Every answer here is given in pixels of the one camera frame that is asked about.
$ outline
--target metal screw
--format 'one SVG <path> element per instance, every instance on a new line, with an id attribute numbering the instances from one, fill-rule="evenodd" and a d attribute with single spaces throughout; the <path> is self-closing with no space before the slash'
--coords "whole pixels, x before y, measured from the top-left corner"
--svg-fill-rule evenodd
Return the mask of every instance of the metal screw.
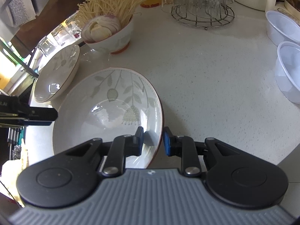
<path id="1" fill-rule="evenodd" d="M 200 169 L 195 166 L 190 166 L 185 169 L 186 174 L 197 174 L 200 172 Z"/>
<path id="2" fill-rule="evenodd" d="M 103 170 L 103 172 L 107 175 L 113 175 L 113 174 L 116 174 L 117 172 L 119 171 L 118 168 L 116 168 L 115 166 L 110 166 L 110 167 L 107 167 Z"/>

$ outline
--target speckled white surface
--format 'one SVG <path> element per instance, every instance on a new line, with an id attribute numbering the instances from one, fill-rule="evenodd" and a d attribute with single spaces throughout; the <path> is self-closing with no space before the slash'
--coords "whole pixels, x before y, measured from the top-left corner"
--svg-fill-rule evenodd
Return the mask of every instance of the speckled white surface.
<path id="1" fill-rule="evenodd" d="M 129 48 L 108 58 L 83 55 L 67 91 L 102 68 L 136 70 L 157 90 L 165 126 L 174 134 L 196 141 L 215 137 L 278 164 L 300 142 L 300 109 L 276 84 L 277 48 L 267 37 L 264 12 L 238 3 L 233 9 L 232 24 L 205 31 L 183 25 L 159 8 L 141 8 Z M 55 108 L 66 93 L 53 102 Z M 50 135 L 51 127 L 28 127 L 30 163 L 53 154 Z M 151 166 L 179 163 L 161 148 Z"/>

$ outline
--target large white bowl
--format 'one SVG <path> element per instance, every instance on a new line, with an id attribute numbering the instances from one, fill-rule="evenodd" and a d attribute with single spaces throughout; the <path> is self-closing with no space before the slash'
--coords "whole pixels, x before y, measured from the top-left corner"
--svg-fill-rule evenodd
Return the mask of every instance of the large white bowl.
<path id="1" fill-rule="evenodd" d="M 102 52 L 102 53 L 119 53 L 127 48 L 129 41 L 131 39 L 133 31 L 133 18 L 130 20 L 128 25 L 123 29 L 118 31 L 116 34 L 106 38 L 105 40 L 99 42 L 90 43 L 85 41 L 85 43 L 92 49 Z"/>
<path id="2" fill-rule="evenodd" d="M 283 41 L 300 45 L 300 27 L 295 21 L 277 11 L 268 11 L 265 16 L 268 20 L 267 35 L 275 45 Z"/>
<path id="3" fill-rule="evenodd" d="M 144 128 L 142 155 L 126 158 L 126 168 L 146 168 L 162 139 L 163 111 L 153 86 L 126 68 L 108 68 L 82 80 L 66 96 L 53 130 L 54 153 L 93 138 L 113 141 Z"/>
<path id="4" fill-rule="evenodd" d="M 43 67 L 34 89 L 37 102 L 54 100 L 70 85 L 78 70 L 80 48 L 69 45 L 56 53 Z"/>
<path id="5" fill-rule="evenodd" d="M 277 48 L 275 78 L 286 98 L 300 104 L 300 46 L 282 42 Z"/>

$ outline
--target small bowl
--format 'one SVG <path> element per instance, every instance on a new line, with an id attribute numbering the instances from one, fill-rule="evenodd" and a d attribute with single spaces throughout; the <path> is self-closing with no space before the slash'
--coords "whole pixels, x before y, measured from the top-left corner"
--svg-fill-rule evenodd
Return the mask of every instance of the small bowl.
<path id="1" fill-rule="evenodd" d="M 268 20 L 267 35 L 275 45 L 283 41 L 300 45 L 300 27 L 296 22 L 277 11 L 268 11 L 265 16 Z"/>
<path id="2" fill-rule="evenodd" d="M 79 54 L 79 46 L 69 45 L 49 60 L 43 67 L 34 88 L 37 102 L 54 100 L 66 90 L 78 70 Z"/>
<path id="3" fill-rule="evenodd" d="M 300 104 L 300 46 L 293 42 L 282 42 L 277 48 L 275 78 L 285 97 Z"/>
<path id="4" fill-rule="evenodd" d="M 105 40 L 99 42 L 88 42 L 85 43 L 92 49 L 102 52 L 118 54 L 124 51 L 129 46 L 129 41 L 131 39 L 131 34 L 133 31 L 133 19 L 130 20 L 128 25 L 123 29 L 115 33 L 114 35 L 106 38 Z"/>

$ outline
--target bowl rim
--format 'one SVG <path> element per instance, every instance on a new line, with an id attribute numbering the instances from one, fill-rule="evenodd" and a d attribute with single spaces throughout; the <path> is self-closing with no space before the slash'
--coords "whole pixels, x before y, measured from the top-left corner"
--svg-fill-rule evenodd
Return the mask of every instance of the bowl rim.
<path id="1" fill-rule="evenodd" d="M 124 28 L 120 29 L 117 33 L 119 33 L 120 31 L 122 31 L 123 29 L 125 29 L 130 23 L 132 23 L 132 21 L 133 21 L 133 15 L 131 16 L 131 18 L 130 18 L 128 24 L 127 24 Z M 88 42 L 88 41 L 86 41 L 86 40 L 83 40 L 83 42 L 84 42 L 85 44 L 88 44 L 88 45 L 100 43 L 100 42 L 105 41 L 105 40 L 107 40 L 107 39 L 109 39 L 109 38 L 112 38 L 112 37 L 115 36 L 117 33 L 113 34 L 113 35 L 110 36 L 110 37 L 105 38 L 104 40 L 98 41 L 98 42 Z"/>
<path id="2" fill-rule="evenodd" d="M 292 24 L 296 25 L 297 27 L 299 27 L 299 25 L 293 21 L 291 18 L 289 18 L 288 16 L 284 15 L 283 13 L 280 13 L 278 11 L 267 11 L 266 14 L 265 14 L 265 17 L 267 19 L 267 21 L 278 31 L 280 32 L 281 34 L 283 34 L 285 37 L 289 38 L 290 40 L 292 41 L 295 41 L 297 43 L 300 43 L 300 40 L 297 40 L 297 39 L 294 39 L 292 37 L 290 37 L 289 35 L 285 34 L 283 31 L 281 31 L 279 28 L 277 28 L 272 22 L 271 20 L 269 19 L 269 14 L 277 14 L 279 16 L 282 16 L 282 17 L 285 17 L 289 20 L 289 22 L 291 22 Z"/>
<path id="3" fill-rule="evenodd" d="M 300 46 L 294 42 L 290 42 L 290 41 L 283 41 L 281 42 L 278 47 L 277 47 L 277 56 L 278 56 L 278 60 L 284 70 L 284 73 L 286 74 L 286 76 L 289 78 L 290 82 L 297 88 L 298 91 L 300 91 L 300 87 L 295 83 L 295 81 L 293 80 L 293 78 L 290 76 L 289 72 L 287 71 L 282 59 L 281 59 L 281 53 L 280 53 L 280 49 L 285 46 L 285 45 L 290 45 L 296 49 L 298 49 L 300 51 Z"/>
<path id="4" fill-rule="evenodd" d="M 78 82 L 78 83 L 77 83 L 77 84 L 76 84 L 76 85 L 68 92 L 68 94 L 65 96 L 65 98 L 64 98 L 64 100 L 62 101 L 62 103 L 60 104 L 59 109 L 58 109 L 57 112 L 58 112 L 58 114 L 59 114 L 59 111 L 60 111 L 60 109 L 61 109 L 61 106 L 62 106 L 63 104 L 65 104 L 66 99 L 68 98 L 68 96 L 75 90 L 75 88 L 76 88 L 82 81 L 88 79 L 89 77 L 92 77 L 92 76 L 98 74 L 98 73 L 101 72 L 101 71 L 114 70 L 114 69 L 115 69 L 115 70 L 129 70 L 129 71 L 133 71 L 134 73 L 138 74 L 140 77 L 144 78 L 144 79 L 145 79 L 145 80 L 153 87 L 154 92 L 155 92 L 155 94 L 156 94 L 156 96 L 157 96 L 157 98 L 158 98 L 159 109 L 160 109 L 160 111 L 161 111 L 161 117 L 162 117 L 162 121 L 161 121 L 161 123 L 162 123 L 162 124 L 161 124 L 161 133 L 160 133 L 160 136 L 159 136 L 159 142 L 158 142 L 157 148 L 155 149 L 154 154 L 153 154 L 151 160 L 149 160 L 149 162 L 147 163 L 147 167 L 148 167 L 148 166 L 152 163 L 152 161 L 154 160 L 155 156 L 157 155 L 158 150 L 159 150 L 160 145 L 161 145 L 161 142 L 162 142 L 162 140 L 163 140 L 165 117 L 164 117 L 164 110 L 163 110 L 163 105 L 162 105 L 162 103 L 161 103 L 161 99 L 160 99 L 160 97 L 159 97 L 159 95 L 158 95 L 156 89 L 155 89 L 154 86 L 152 85 L 152 83 L 151 83 L 144 75 L 140 74 L 139 72 L 137 72 L 137 71 L 135 71 L 135 70 L 133 70 L 133 69 L 125 68 L 125 67 L 108 67 L 108 68 L 101 69 L 101 70 L 99 70 L 99 71 L 97 71 L 97 72 L 94 72 L 94 73 L 92 73 L 92 74 L 86 76 L 84 79 L 80 80 L 80 81 L 79 81 L 79 82 Z M 53 132 L 52 132 L 52 147 L 53 147 L 53 152 L 54 152 L 54 144 L 53 144 L 54 134 L 53 134 L 53 133 L 54 133 L 55 125 L 56 125 L 56 121 L 54 121 Z"/>
<path id="5" fill-rule="evenodd" d="M 57 94 L 57 92 L 63 87 L 63 85 L 66 83 L 66 81 L 70 78 L 70 76 L 71 76 L 72 72 L 74 71 L 74 69 L 75 69 L 77 63 L 79 62 L 80 47 L 79 47 L 78 45 L 71 44 L 71 45 L 68 45 L 68 46 L 62 48 L 62 49 L 59 50 L 57 53 L 55 53 L 55 54 L 50 58 L 50 60 L 51 60 L 52 58 L 54 58 L 54 56 L 55 56 L 56 54 L 58 54 L 60 51 L 64 50 L 65 48 L 67 48 L 67 47 L 69 47 L 69 46 L 74 46 L 76 49 L 78 49 L 78 58 L 77 58 L 77 60 L 76 60 L 76 63 L 74 64 L 73 68 L 71 69 L 71 71 L 70 71 L 68 77 L 67 77 L 66 80 L 63 82 L 63 84 L 61 85 L 61 87 L 60 87 L 54 94 L 52 94 L 50 97 L 48 97 L 46 100 L 39 101 L 39 100 L 36 98 L 35 94 L 34 94 L 34 99 L 36 100 L 36 102 L 38 102 L 38 103 L 44 103 L 44 102 L 50 101 L 50 99 L 51 99 L 53 96 L 55 96 L 55 95 Z M 46 65 L 43 67 L 43 69 L 49 64 L 50 60 L 46 63 Z M 35 83 L 35 86 L 34 86 L 34 93 L 35 93 L 36 85 L 37 85 L 37 83 L 38 83 L 38 80 L 39 80 L 39 78 L 40 78 L 40 75 L 39 75 L 39 77 L 37 78 L 37 81 L 36 81 L 36 83 Z"/>

